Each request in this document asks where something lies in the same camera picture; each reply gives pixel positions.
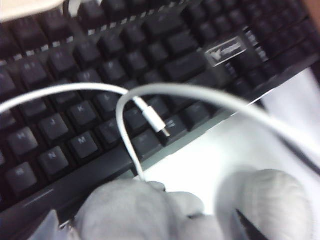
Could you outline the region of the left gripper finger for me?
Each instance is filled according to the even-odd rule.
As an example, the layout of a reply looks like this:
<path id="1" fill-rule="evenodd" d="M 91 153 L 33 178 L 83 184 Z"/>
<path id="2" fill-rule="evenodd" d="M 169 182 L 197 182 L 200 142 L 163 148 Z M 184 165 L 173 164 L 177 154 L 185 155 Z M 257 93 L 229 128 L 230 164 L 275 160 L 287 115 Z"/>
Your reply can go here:
<path id="1" fill-rule="evenodd" d="M 60 222 L 56 210 L 51 210 L 44 218 L 35 232 L 32 240 L 75 240 L 76 232 L 72 227 L 60 228 Z"/>

